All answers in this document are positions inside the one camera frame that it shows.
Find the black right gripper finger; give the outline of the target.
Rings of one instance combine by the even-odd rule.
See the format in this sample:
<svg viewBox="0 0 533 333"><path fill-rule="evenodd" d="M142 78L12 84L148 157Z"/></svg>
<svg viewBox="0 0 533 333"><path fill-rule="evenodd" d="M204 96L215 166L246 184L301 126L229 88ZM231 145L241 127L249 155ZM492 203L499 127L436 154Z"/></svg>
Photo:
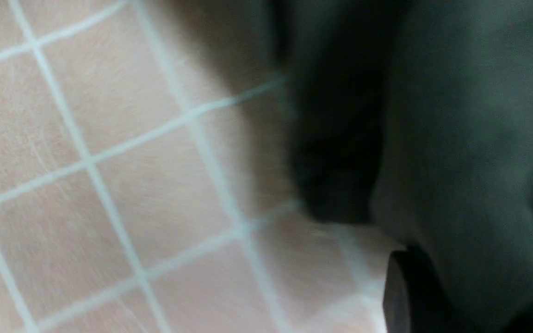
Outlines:
<svg viewBox="0 0 533 333"><path fill-rule="evenodd" d="M450 333L450 305L428 261L416 249L393 251L382 301L389 333Z"/></svg>

